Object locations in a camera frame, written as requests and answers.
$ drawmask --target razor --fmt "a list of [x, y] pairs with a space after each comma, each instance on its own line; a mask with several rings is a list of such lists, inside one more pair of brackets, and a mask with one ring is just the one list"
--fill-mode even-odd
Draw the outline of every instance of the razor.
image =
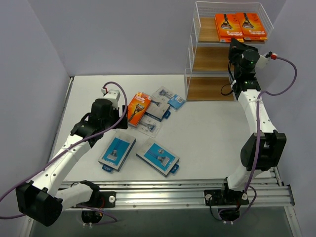
[[152, 103], [156, 104], [158, 107], [161, 105], [161, 102], [157, 102], [157, 101], [153, 101], [153, 100], [152, 100]]
[[146, 128], [148, 128], [148, 130], [150, 132], [153, 132], [154, 129], [156, 128], [156, 125], [155, 124], [149, 124], [149, 123], [146, 123], [146, 122], [143, 122], [143, 121], [139, 121], [139, 123], [143, 126], [145, 126]]
[[151, 151], [147, 151], [149, 154], [151, 154], [155, 159], [159, 160], [163, 166], [166, 166], [169, 162], [169, 157], [161, 157], [157, 156], [156, 154], [152, 153]]
[[168, 99], [171, 99], [171, 96], [170, 96], [165, 90], [161, 90], [161, 91], [159, 92], [159, 95], [165, 96], [165, 97], [167, 97]]
[[113, 151], [111, 154], [108, 154], [107, 158], [115, 161], [118, 158], [118, 147], [120, 144], [120, 140], [116, 143], [115, 147], [113, 148]]
[[132, 121], [132, 119], [134, 118], [135, 114], [137, 114], [138, 112], [141, 112], [143, 109], [145, 108], [145, 106], [141, 105], [141, 104], [137, 104], [136, 107], [135, 107], [135, 110], [132, 114], [132, 116], [129, 118], [129, 122]]
[[225, 19], [225, 21], [221, 25], [221, 28], [223, 28], [223, 29], [230, 29], [231, 30], [233, 27], [229, 24], [228, 17], [227, 17], [226, 14], [224, 14], [224, 19]]
[[247, 14], [244, 13], [243, 16], [245, 17], [245, 21], [244, 21], [244, 23], [242, 24], [242, 27], [245, 27], [245, 28], [254, 28], [254, 26], [250, 23]]

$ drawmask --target wooden shelf board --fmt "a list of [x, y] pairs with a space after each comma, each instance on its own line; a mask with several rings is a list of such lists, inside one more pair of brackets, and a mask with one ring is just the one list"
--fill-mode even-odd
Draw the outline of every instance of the wooden shelf board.
[[[188, 91], [188, 101], [193, 100], [228, 100], [233, 101], [233, 95], [223, 96], [221, 94], [221, 88], [223, 85], [229, 83], [228, 78], [191, 78], [189, 91]], [[223, 93], [228, 93], [231, 91], [230, 86], [225, 86], [223, 88]]]
[[198, 47], [193, 65], [193, 71], [227, 72], [228, 47]]
[[199, 32], [199, 42], [216, 42], [219, 43], [217, 35], [215, 18], [214, 17], [201, 17], [201, 29]]

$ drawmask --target red connector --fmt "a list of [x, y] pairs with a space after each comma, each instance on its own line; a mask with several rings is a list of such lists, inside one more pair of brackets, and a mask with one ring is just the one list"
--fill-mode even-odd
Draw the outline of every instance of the red connector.
[[277, 59], [277, 54], [273, 53], [273, 54], [271, 55], [271, 59], [276, 60], [276, 59]]

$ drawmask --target metal frame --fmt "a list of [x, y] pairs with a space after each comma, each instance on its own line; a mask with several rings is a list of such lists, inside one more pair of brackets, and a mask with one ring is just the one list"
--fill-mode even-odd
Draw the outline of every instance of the metal frame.
[[[71, 93], [74, 78], [71, 78], [69, 88], [65, 97], [64, 110], [56, 132], [51, 156], [56, 145], [62, 118], [65, 113], [68, 98]], [[301, 237], [301, 231], [294, 212], [294, 198], [291, 187], [284, 186], [278, 169], [270, 170], [271, 178], [256, 178], [252, 186], [257, 190], [257, 199], [253, 208], [283, 206], [289, 221], [293, 236]], [[167, 181], [95, 181], [101, 191], [115, 191], [117, 201], [115, 210], [154, 210], [154, 209], [201, 209], [209, 208], [205, 205], [203, 191], [206, 189], [220, 189], [222, 179], [209, 180], [167, 180]], [[72, 182], [63, 182], [60, 188], [68, 188]], [[248, 196], [253, 198], [254, 192], [249, 191]], [[78, 211], [70, 208], [66, 211]], [[33, 225], [33, 219], [24, 217], [21, 237], [28, 237]]]

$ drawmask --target wire basket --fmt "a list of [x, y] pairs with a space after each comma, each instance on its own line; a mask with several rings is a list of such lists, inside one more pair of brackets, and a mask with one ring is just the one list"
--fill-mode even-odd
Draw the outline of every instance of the wire basket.
[[269, 38], [273, 25], [259, 2], [207, 2], [197, 1], [193, 14], [193, 24], [198, 41], [201, 30], [201, 17], [215, 17], [217, 13], [237, 13], [237, 12], [255, 12], [260, 17], [260, 20], [267, 32]]

